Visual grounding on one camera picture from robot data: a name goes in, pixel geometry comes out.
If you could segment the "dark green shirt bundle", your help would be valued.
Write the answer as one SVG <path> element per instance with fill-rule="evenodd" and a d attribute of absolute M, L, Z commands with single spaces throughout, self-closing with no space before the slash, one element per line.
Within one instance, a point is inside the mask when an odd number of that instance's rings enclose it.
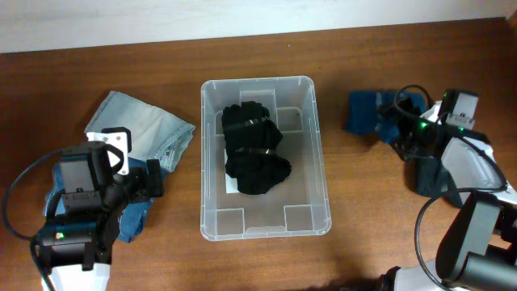
<path fill-rule="evenodd" d="M 443 164 L 434 157 L 417 157 L 406 160 L 404 168 L 405 185 L 419 196 L 440 198 L 444 192 L 455 190 L 445 198 L 457 208 L 463 201 L 456 191 L 456 184 Z"/>

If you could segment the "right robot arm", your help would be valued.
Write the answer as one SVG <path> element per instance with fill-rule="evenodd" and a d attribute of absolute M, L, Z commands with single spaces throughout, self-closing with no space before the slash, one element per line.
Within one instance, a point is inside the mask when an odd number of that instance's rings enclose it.
<path fill-rule="evenodd" d="M 397 91 L 353 91 L 349 133 L 375 133 L 414 163 L 414 190 L 428 204 L 446 199 L 458 214 L 436 256 L 394 267 L 376 290 L 513 290 L 516 287 L 516 191 L 474 130 L 479 97 L 447 89 L 433 100 L 419 85 Z"/>

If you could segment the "light blue jeans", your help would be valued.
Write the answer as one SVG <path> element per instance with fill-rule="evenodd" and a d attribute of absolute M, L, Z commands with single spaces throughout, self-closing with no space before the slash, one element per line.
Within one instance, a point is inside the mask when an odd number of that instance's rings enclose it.
<path fill-rule="evenodd" d="M 125 127 L 131 132 L 132 150 L 128 156 L 145 161 L 157 159 L 171 173 L 193 138 L 195 126 L 177 116 L 130 95 L 111 91 L 85 128 L 100 132 Z"/>

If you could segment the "black shirt bundle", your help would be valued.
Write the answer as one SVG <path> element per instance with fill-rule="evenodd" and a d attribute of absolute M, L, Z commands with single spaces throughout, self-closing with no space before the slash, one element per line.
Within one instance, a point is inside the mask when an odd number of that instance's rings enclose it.
<path fill-rule="evenodd" d="M 290 176 L 292 164 L 277 154 L 283 134 L 261 103 L 231 105 L 223 110 L 221 123 L 225 172 L 237 179 L 239 192 L 263 195 Z"/>

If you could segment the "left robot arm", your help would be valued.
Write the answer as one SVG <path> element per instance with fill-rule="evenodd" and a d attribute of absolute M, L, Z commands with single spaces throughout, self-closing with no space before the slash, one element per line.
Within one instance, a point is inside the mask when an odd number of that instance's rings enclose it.
<path fill-rule="evenodd" d="M 49 201 L 46 222 L 31 240 L 46 290 L 104 290 L 122 212 L 164 194 L 157 159 L 119 175 L 123 163 L 111 165 L 109 154 L 124 156 L 102 141 L 63 151 L 59 166 L 64 187 Z"/>

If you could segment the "medium blue jeans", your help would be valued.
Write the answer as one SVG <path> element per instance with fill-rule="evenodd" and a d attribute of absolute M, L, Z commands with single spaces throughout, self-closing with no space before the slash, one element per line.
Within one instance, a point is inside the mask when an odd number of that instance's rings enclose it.
<path fill-rule="evenodd" d="M 53 186 L 45 196 L 45 206 L 43 215 L 46 217 L 49 210 L 51 199 L 64 188 L 61 168 L 58 164 L 52 167 Z M 139 236 L 144 227 L 153 200 L 142 203 L 127 205 L 119 219 L 120 233 L 118 239 L 125 243 L 130 243 Z"/>

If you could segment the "blue shirt bundle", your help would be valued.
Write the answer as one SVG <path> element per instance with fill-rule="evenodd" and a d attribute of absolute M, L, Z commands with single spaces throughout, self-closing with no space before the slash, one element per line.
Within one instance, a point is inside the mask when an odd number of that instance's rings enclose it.
<path fill-rule="evenodd" d="M 396 91 L 352 91 L 348 95 L 349 116 L 345 130 L 356 135 L 377 134 L 377 106 L 394 101 L 395 96 Z"/>

